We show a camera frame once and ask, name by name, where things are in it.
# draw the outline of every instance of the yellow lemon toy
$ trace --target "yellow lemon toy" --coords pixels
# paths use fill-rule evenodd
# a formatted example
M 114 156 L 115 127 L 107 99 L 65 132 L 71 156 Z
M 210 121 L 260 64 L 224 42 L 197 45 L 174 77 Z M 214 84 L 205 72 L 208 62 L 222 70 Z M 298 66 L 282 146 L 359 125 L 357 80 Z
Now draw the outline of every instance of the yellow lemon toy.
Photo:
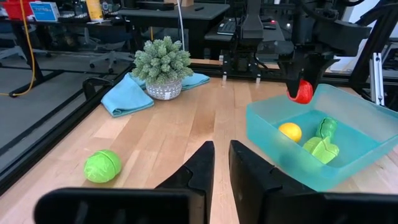
M 284 123 L 278 129 L 295 142 L 299 142 L 301 139 L 301 128 L 295 123 Z

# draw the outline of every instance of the red object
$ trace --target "red object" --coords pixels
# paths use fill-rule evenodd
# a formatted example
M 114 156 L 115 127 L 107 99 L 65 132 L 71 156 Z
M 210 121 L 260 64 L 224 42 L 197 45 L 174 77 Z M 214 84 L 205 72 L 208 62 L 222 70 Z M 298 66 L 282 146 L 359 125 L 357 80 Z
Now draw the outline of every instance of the red object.
M 29 2 L 31 2 L 31 1 L 35 1 L 35 0 L 24 0 L 24 3 L 23 3 L 26 17 L 33 15 L 32 9 L 30 8 L 30 5 L 29 5 Z M 6 2 L 2 2 L 1 4 L 5 8 L 5 10 L 8 14 L 8 18 L 23 20 L 21 4 L 20 4 L 19 0 L 8 0 Z
M 289 97 L 290 100 L 301 104 L 310 103 L 312 100 L 312 96 L 313 96 L 312 85 L 305 80 L 300 80 L 297 96 L 295 98 L 292 98 L 290 96 L 289 91 L 287 92 L 287 97 Z

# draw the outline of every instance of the red tomato toy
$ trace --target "red tomato toy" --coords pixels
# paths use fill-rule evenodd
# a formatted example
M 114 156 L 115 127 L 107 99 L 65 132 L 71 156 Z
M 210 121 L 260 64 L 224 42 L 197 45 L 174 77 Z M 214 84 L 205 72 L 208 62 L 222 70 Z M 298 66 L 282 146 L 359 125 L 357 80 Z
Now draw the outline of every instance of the red tomato toy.
M 310 103 L 312 100 L 312 96 L 313 96 L 312 85 L 305 80 L 300 80 L 297 96 L 295 98 L 292 98 L 289 92 L 287 92 L 287 97 L 289 97 L 290 100 L 301 104 Z

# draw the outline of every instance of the blue cloth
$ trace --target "blue cloth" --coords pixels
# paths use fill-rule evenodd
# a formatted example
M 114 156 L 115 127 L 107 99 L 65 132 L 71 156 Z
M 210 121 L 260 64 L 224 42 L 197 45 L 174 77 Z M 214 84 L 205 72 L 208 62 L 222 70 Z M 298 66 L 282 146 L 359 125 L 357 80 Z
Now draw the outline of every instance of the blue cloth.
M 149 108 L 154 105 L 151 97 L 126 74 L 101 100 L 114 118 Z
M 140 80 L 137 77 L 133 77 L 131 75 L 131 78 L 143 89 L 145 90 L 145 81 Z M 199 73 L 194 73 L 191 77 L 185 77 L 182 80 L 182 90 L 190 90 L 192 88 L 195 88 L 196 86 L 208 83 L 210 81 L 210 78 L 204 74 L 199 74 Z
M 204 74 L 194 73 L 191 77 L 182 80 L 182 90 L 190 90 L 196 86 L 208 83 L 210 78 Z
M 134 77 L 131 72 L 127 73 L 130 75 L 130 77 L 143 89 L 145 90 L 147 87 L 145 86 L 145 81 L 142 81 L 141 79 Z

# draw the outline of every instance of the translucent blue container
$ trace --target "translucent blue container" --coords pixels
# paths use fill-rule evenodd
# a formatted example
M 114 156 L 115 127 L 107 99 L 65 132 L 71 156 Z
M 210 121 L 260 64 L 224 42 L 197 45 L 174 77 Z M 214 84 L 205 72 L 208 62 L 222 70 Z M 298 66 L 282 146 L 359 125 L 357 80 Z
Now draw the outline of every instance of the translucent blue container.
M 326 117 L 338 121 L 332 144 L 340 152 L 327 165 L 302 148 Z M 333 188 L 387 154 L 398 144 L 398 113 L 330 85 L 319 85 L 307 105 L 277 96 L 251 103 L 246 111 L 248 138 L 291 177 L 317 191 Z M 296 143 L 278 127 L 299 125 Z

